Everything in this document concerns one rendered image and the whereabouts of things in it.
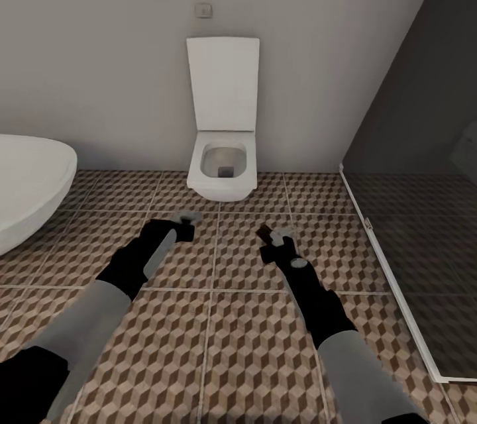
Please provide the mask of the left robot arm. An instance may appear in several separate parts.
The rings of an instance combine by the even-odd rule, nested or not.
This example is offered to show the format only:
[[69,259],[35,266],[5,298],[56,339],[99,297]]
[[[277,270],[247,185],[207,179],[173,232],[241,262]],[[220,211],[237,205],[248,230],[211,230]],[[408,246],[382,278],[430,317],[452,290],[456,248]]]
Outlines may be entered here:
[[151,219],[108,266],[10,360],[0,362],[0,424],[52,421],[72,403],[118,323],[176,242],[193,242],[196,210]]

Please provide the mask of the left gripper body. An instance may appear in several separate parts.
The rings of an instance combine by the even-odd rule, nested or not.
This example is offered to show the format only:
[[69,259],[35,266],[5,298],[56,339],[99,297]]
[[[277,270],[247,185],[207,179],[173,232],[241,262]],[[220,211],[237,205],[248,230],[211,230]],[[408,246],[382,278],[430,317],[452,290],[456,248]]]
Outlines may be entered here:
[[193,242],[195,227],[190,224],[181,225],[180,223],[174,223],[179,229],[179,237],[176,242]]

